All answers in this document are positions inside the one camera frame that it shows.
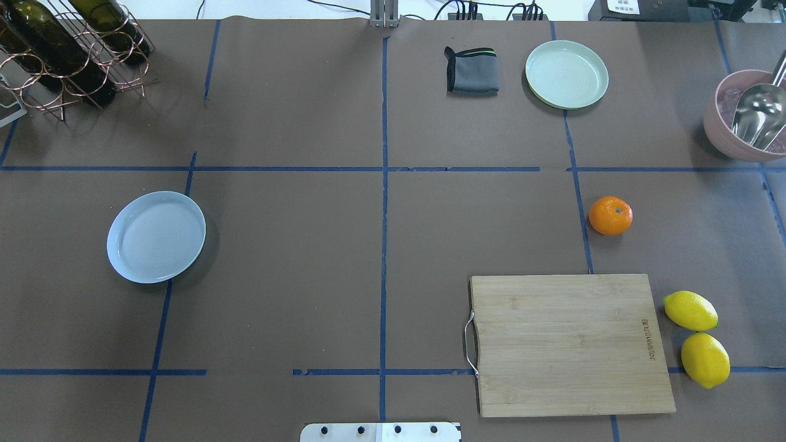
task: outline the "wine rack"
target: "wine rack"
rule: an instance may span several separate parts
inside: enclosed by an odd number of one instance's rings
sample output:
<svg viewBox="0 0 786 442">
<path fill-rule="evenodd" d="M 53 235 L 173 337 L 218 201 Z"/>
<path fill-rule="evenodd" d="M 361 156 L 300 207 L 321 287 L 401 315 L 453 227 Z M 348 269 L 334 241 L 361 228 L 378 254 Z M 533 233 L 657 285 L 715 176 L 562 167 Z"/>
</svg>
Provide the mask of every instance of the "wine rack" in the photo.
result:
<svg viewBox="0 0 786 442">
<path fill-rule="evenodd" d="M 63 0 L 54 2 L 47 0 L 50 9 L 53 11 L 54 16 L 61 22 L 61 24 L 72 34 L 74 39 L 88 54 L 85 59 L 83 68 L 87 66 L 89 61 L 98 64 L 103 73 L 106 74 L 102 86 L 106 82 L 115 84 L 118 92 L 133 91 L 139 96 L 140 100 L 146 98 L 146 87 L 149 84 L 160 81 L 160 76 L 157 70 L 150 63 L 148 55 L 140 49 L 140 44 L 144 41 L 149 47 L 149 52 L 152 53 L 156 50 L 155 45 L 148 37 L 145 30 L 139 25 L 138 21 L 131 13 L 131 11 L 123 4 L 118 2 L 118 6 L 125 12 L 125 20 L 116 29 L 111 31 L 98 31 L 92 28 L 73 8 Z M 136 39 L 128 33 L 122 31 L 127 24 L 131 24 L 136 31 Z M 107 45 L 104 38 L 108 35 L 118 36 L 116 38 L 128 39 L 130 45 L 128 50 L 119 52 L 113 50 Z M 124 61 L 131 57 L 143 57 L 142 63 L 129 66 L 124 64 Z M 5 70 L 13 69 L 12 75 L 2 76 L 0 79 L 0 87 L 14 93 L 19 100 L 28 108 L 37 109 L 42 112 L 48 112 L 60 121 L 65 121 L 65 109 L 71 105 L 81 102 L 88 102 L 93 107 L 103 110 L 102 106 L 95 102 L 90 96 L 95 90 L 83 90 L 71 77 L 78 74 L 79 71 L 73 72 L 69 76 L 58 76 L 46 70 L 46 65 L 39 59 L 42 66 L 41 72 L 38 74 L 29 74 L 15 69 L 11 65 L 15 64 L 14 59 L 18 57 L 36 57 L 31 51 L 23 53 L 0 53 L 0 59 L 5 55 L 5 59 L 0 62 L 0 73 L 5 73 Z M 59 93 L 51 92 L 43 86 L 36 86 L 42 76 L 48 75 L 50 77 L 59 79 L 62 83 Z"/>
</svg>

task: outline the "gray towel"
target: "gray towel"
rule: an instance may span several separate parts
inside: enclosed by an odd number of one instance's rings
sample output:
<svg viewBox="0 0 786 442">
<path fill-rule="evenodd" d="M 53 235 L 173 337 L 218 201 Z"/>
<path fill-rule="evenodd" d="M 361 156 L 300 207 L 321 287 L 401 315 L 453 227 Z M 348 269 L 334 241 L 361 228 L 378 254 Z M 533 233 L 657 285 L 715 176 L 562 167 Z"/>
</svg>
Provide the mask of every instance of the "gray towel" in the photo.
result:
<svg viewBox="0 0 786 442">
<path fill-rule="evenodd" d="M 499 91 L 497 54 L 483 47 L 454 52 L 445 47 L 447 90 L 454 94 L 493 95 Z"/>
</svg>

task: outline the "label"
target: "label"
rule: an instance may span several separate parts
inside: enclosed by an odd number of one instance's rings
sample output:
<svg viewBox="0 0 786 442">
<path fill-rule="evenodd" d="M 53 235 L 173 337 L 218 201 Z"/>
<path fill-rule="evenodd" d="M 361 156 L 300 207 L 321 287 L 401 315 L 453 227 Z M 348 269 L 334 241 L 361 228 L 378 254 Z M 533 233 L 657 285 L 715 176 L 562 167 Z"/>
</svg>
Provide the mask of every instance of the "label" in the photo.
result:
<svg viewBox="0 0 786 442">
<path fill-rule="evenodd" d="M 641 326 L 644 328 L 644 339 L 647 344 L 647 353 L 649 353 L 649 358 L 654 361 L 655 348 L 652 347 L 652 332 L 649 331 L 649 321 L 647 319 L 642 319 Z"/>
<path fill-rule="evenodd" d="M 638 0 L 606 0 L 608 10 L 614 13 L 638 15 Z"/>
</svg>

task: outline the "electrical cable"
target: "electrical cable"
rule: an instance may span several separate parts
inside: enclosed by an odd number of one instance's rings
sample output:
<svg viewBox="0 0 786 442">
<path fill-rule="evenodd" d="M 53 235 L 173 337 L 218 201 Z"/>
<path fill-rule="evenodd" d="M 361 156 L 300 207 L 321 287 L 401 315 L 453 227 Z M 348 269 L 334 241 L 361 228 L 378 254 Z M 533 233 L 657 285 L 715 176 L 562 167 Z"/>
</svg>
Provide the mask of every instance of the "electrical cable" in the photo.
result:
<svg viewBox="0 0 786 442">
<path fill-rule="evenodd" d="M 518 8 L 519 6 L 521 6 L 524 9 L 522 14 L 526 14 L 527 13 L 527 5 L 524 5 L 523 3 L 516 3 L 510 9 L 510 12 L 508 13 L 508 16 L 505 18 L 505 21 L 510 20 L 510 17 L 513 15 L 513 11 L 515 11 L 516 8 Z"/>
<path fill-rule="evenodd" d="M 437 14 L 434 16 L 434 20 L 437 20 L 437 19 L 439 18 L 439 14 L 440 14 L 440 13 L 442 13 L 442 11 L 443 11 L 443 10 L 444 10 L 444 9 L 445 9 L 445 8 L 446 8 L 446 7 L 447 7 L 449 4 L 450 4 L 450 3 L 453 3 L 453 2 L 456 2 L 456 18 L 458 18 L 458 6 L 459 6 L 459 4 L 461 4 L 461 9 L 462 9 L 462 11 L 463 11 L 463 9 L 464 9 L 464 2 L 463 2 L 462 0 L 450 0 L 449 2 L 444 2 L 444 3 L 443 3 L 443 5 L 442 5 L 442 6 L 439 8 L 439 10 L 437 11 Z"/>
<path fill-rule="evenodd" d="M 202 12 L 202 6 L 207 0 L 202 0 L 202 4 L 199 5 L 199 9 L 196 10 L 196 18 L 199 19 L 199 14 Z"/>
<path fill-rule="evenodd" d="M 309 2 L 309 3 L 314 3 L 316 5 L 333 6 L 335 8 L 341 8 L 341 9 L 346 9 L 346 10 L 349 10 L 349 11 L 354 11 L 356 13 L 365 14 L 365 15 L 367 15 L 369 17 L 371 16 L 371 13 L 367 13 L 366 11 L 361 11 L 360 9 L 350 8 L 349 6 L 334 5 L 332 3 L 318 2 L 317 0 L 306 0 L 306 1 Z"/>
</svg>

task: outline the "blue tape line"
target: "blue tape line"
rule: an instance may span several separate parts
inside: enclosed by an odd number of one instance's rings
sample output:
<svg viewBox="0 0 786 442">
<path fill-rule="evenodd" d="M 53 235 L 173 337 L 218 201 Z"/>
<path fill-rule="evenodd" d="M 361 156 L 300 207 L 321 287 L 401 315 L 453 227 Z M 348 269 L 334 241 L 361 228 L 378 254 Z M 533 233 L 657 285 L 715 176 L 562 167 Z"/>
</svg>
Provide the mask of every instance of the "blue tape line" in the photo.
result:
<svg viewBox="0 0 786 442">
<path fill-rule="evenodd" d="M 11 149 L 11 139 L 13 139 L 13 133 L 17 131 L 17 124 L 19 123 L 19 119 L 11 123 L 11 129 L 8 131 L 8 136 L 6 136 L 6 143 L 2 147 L 2 153 L 0 153 L 0 166 L 2 166 L 3 162 L 6 160 L 6 156 L 8 156 L 8 151 Z"/>
<path fill-rule="evenodd" d="M 198 171 L 198 172 L 382 172 L 371 166 L 0 166 L 3 171 Z M 540 167 L 388 167 L 388 172 L 540 172 Z"/>
<path fill-rule="evenodd" d="M 382 172 L 379 167 L 309 167 L 309 166 L 199 166 L 198 172 Z"/>
<path fill-rule="evenodd" d="M 213 76 L 213 61 L 215 61 L 215 47 L 219 44 L 219 29 L 221 28 L 221 20 L 215 21 L 215 29 L 213 30 L 213 46 L 210 48 L 210 61 L 208 62 L 208 74 L 204 78 L 204 99 L 208 98 L 210 91 L 210 78 Z"/>
<path fill-rule="evenodd" d="M 158 338 L 156 339 L 156 352 L 152 358 L 152 369 L 150 370 L 150 383 L 148 384 L 148 395 L 145 401 L 145 413 L 142 415 L 142 425 L 139 431 L 139 442 L 145 442 L 147 437 L 147 425 L 150 421 L 150 408 L 152 407 L 153 393 L 156 391 L 156 377 L 158 376 L 158 365 L 161 360 L 161 348 L 163 347 L 163 332 L 167 328 L 167 316 L 169 315 L 169 301 L 172 297 L 172 280 L 167 282 L 167 294 L 163 298 L 161 308 L 161 322 L 158 326 Z"/>
<path fill-rule="evenodd" d="M 0 368 L 0 376 L 150 376 L 151 370 L 112 368 Z M 159 376 L 207 376 L 207 370 L 159 370 Z"/>
<path fill-rule="evenodd" d="M 191 194 L 191 182 L 194 178 L 194 164 L 197 163 L 197 153 L 194 152 L 191 155 L 191 165 L 189 165 L 189 177 L 185 180 L 185 192 L 184 194 L 188 197 Z"/>
<path fill-rule="evenodd" d="M 715 34 L 718 36 L 718 45 L 721 47 L 721 57 L 723 58 L 723 65 L 726 67 L 726 75 L 732 73 L 732 68 L 729 66 L 729 58 L 726 56 L 726 46 L 723 44 L 723 34 L 721 33 L 721 22 L 713 14 L 713 21 L 715 22 Z"/>
<path fill-rule="evenodd" d="M 293 370 L 292 376 L 377 376 L 380 371 L 371 368 L 309 368 Z M 469 368 L 387 368 L 387 376 L 463 376 L 475 375 Z"/>
<path fill-rule="evenodd" d="M 619 427 L 617 426 L 617 415 L 612 414 L 609 417 L 612 420 L 612 437 L 614 438 L 614 442 L 619 442 Z"/>
<path fill-rule="evenodd" d="M 764 168 L 764 164 L 759 164 L 759 170 L 762 173 L 762 180 L 764 181 L 764 187 L 766 188 L 767 199 L 769 200 L 769 206 L 773 209 L 773 214 L 775 216 L 775 223 L 778 225 L 780 240 L 784 243 L 784 245 L 786 245 L 786 229 L 784 229 L 784 220 L 780 216 L 780 209 L 778 208 L 778 203 L 775 201 L 775 195 L 773 195 L 773 187 L 769 184 L 769 177 L 767 176 L 767 170 Z"/>
<path fill-rule="evenodd" d="M 387 39 L 382 39 L 382 253 L 380 258 L 380 422 L 385 422 L 387 369 Z"/>
<path fill-rule="evenodd" d="M 156 376 L 207 376 L 207 370 L 158 370 Z"/>
<path fill-rule="evenodd" d="M 669 373 L 684 373 L 685 368 L 681 366 L 670 366 Z M 732 373 L 781 373 L 786 374 L 786 367 L 783 366 L 733 366 Z"/>
<path fill-rule="evenodd" d="M 149 376 L 150 370 L 6 368 L 0 376 Z"/>
<path fill-rule="evenodd" d="M 139 172 L 139 171 L 163 171 L 180 172 L 188 171 L 185 166 L 2 166 L 3 171 L 88 171 L 88 172 Z"/>
<path fill-rule="evenodd" d="M 458 376 L 471 374 L 475 376 L 475 372 L 469 368 L 389 368 L 387 369 L 388 376 Z"/>
<path fill-rule="evenodd" d="M 379 373 L 376 368 L 309 368 L 306 371 L 293 370 L 292 376 L 377 376 Z"/>
<path fill-rule="evenodd" d="M 573 136 L 571 135 L 571 128 L 567 125 L 567 111 L 562 111 L 562 118 L 565 120 L 565 136 L 567 137 L 567 145 L 570 146 L 571 154 L 571 171 L 573 174 L 573 188 L 576 192 L 576 203 L 578 204 L 578 220 L 582 225 L 582 238 L 584 240 L 584 255 L 587 261 L 587 272 L 594 274 L 595 269 L 592 263 L 592 250 L 590 250 L 590 237 L 587 234 L 587 222 L 584 215 L 584 201 L 582 200 L 581 183 L 578 180 L 578 165 L 576 164 L 576 153 L 573 147 Z"/>
<path fill-rule="evenodd" d="M 391 172 L 540 172 L 541 168 L 440 168 L 440 167 L 414 167 L 414 168 L 388 168 Z"/>
<path fill-rule="evenodd" d="M 710 172 L 710 173 L 752 173 L 758 168 L 568 168 L 565 171 L 578 172 Z"/>
</svg>

